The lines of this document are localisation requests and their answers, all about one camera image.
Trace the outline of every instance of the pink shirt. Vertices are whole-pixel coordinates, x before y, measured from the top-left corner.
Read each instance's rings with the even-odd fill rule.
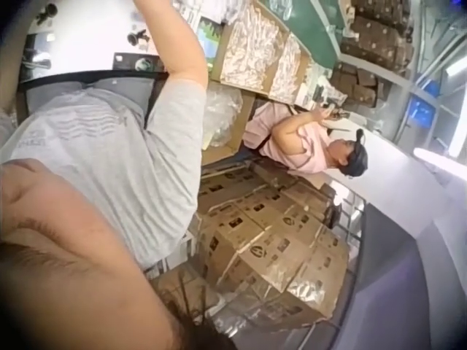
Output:
[[[245,146],[256,149],[271,133],[271,129],[281,120],[290,116],[283,104],[268,102],[256,110],[255,116],[247,123],[243,141]],[[327,168],[324,149],[331,143],[326,129],[317,122],[311,122],[298,128],[305,153],[285,155],[270,139],[260,150],[262,155],[287,166],[289,169],[304,171],[309,174],[319,173]]]

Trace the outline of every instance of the woman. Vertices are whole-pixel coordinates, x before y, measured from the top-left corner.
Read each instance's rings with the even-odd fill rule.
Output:
[[[361,143],[363,130],[357,130],[356,141],[333,141],[321,125],[323,120],[336,119],[338,113],[331,105],[291,115],[287,106],[267,103],[248,122],[244,144],[291,170],[314,174],[337,168],[344,175],[361,176],[368,168],[368,155]]]

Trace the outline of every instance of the person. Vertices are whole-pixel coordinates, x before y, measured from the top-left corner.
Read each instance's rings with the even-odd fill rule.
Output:
[[[208,78],[170,0],[134,2],[169,73],[147,127],[151,80],[57,83],[0,149],[2,306],[41,349],[235,349],[144,275],[197,207]]]
[[[284,104],[270,102],[255,111],[243,142],[290,170],[315,174],[337,168],[346,176],[362,176],[368,168],[363,130],[357,130],[355,141],[332,140],[322,125],[323,120],[336,120],[339,114],[341,110],[333,104],[294,115]]]

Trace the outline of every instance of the plastic packaging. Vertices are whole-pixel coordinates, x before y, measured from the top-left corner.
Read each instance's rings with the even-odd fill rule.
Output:
[[[249,0],[172,0],[176,6],[186,6],[192,9],[201,9],[216,23],[232,23],[244,9]]]
[[[342,106],[342,104],[344,104],[347,95],[338,91],[330,84],[326,77],[321,76],[318,79],[318,85],[323,88],[321,99],[319,100],[320,103],[335,104],[337,106]]]
[[[290,35],[279,59],[276,76],[272,83],[270,97],[279,101],[293,104],[294,95],[298,88],[297,72],[300,67],[301,50],[294,35]]]
[[[282,40],[279,27],[265,18],[253,5],[235,22],[225,52],[222,81],[237,86],[263,90],[266,70],[277,59]]]
[[[224,146],[231,138],[230,128],[242,109],[240,89],[210,82],[203,119],[203,149]]]

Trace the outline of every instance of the blue sign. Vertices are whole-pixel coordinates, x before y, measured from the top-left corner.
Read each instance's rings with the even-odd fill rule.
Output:
[[[433,97],[439,96],[440,85],[436,80],[428,80],[428,84],[423,88],[424,91]],[[409,119],[422,128],[431,128],[435,117],[436,109],[420,97],[412,95],[407,110]]]

